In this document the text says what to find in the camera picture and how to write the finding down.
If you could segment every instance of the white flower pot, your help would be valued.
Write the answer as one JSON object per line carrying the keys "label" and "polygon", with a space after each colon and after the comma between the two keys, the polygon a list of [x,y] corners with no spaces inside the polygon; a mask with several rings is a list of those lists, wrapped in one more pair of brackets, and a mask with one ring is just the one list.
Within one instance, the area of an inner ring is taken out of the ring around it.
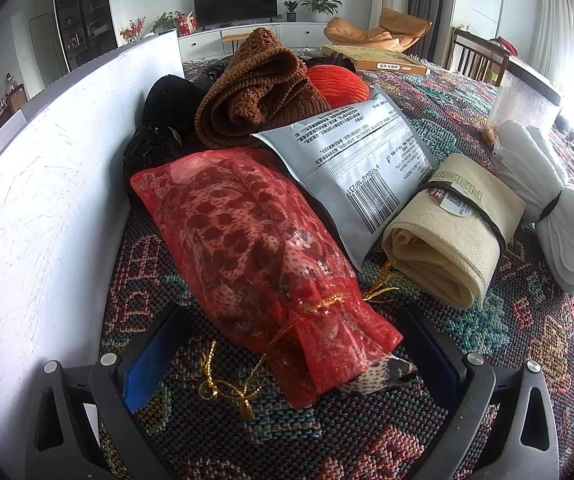
{"label": "white flower pot", "polygon": [[311,13],[311,19],[316,23],[326,23],[331,20],[331,14],[328,12],[320,12],[319,10],[314,10]]}

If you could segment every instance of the orange mesh ball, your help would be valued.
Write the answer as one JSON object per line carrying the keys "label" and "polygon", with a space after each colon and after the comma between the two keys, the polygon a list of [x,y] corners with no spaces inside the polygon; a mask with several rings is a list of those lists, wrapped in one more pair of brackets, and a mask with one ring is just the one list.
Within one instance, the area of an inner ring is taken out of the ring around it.
{"label": "orange mesh ball", "polygon": [[307,76],[332,109],[369,98],[366,83],[344,66],[314,65],[307,70]]}

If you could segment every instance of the clear plastic box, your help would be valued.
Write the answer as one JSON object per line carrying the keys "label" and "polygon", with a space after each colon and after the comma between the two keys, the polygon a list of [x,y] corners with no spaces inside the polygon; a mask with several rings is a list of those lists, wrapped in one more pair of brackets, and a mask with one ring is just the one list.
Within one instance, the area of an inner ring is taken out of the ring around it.
{"label": "clear plastic box", "polygon": [[495,137],[498,126],[513,119],[548,132],[558,116],[560,103],[560,91],[529,65],[511,57],[484,130]]}

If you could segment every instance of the orange armchair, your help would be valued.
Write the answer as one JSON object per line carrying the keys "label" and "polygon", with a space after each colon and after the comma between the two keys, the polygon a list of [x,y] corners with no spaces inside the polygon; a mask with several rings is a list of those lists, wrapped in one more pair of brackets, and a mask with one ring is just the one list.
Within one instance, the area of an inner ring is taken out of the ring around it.
{"label": "orange armchair", "polygon": [[401,14],[391,9],[382,9],[379,25],[369,30],[354,27],[342,18],[332,18],[323,31],[333,44],[384,48],[393,52],[403,52],[420,40],[431,22]]}

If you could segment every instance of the metal screw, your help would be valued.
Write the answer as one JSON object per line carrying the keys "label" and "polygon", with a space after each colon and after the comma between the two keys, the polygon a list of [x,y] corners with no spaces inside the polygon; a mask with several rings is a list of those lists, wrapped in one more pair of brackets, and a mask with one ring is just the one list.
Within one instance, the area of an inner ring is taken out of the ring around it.
{"label": "metal screw", "polygon": [[467,354],[467,361],[474,366],[480,366],[484,364],[484,357],[476,352],[471,352]]}
{"label": "metal screw", "polygon": [[56,368],[58,368],[58,363],[56,361],[48,361],[45,363],[43,370],[46,374],[51,374],[56,371]]}
{"label": "metal screw", "polygon": [[104,354],[100,358],[100,364],[102,364],[103,366],[111,366],[116,362],[117,359],[118,356],[115,353],[108,352],[107,354]]}
{"label": "metal screw", "polygon": [[527,367],[531,372],[534,372],[535,374],[542,370],[542,367],[536,361],[527,361]]}

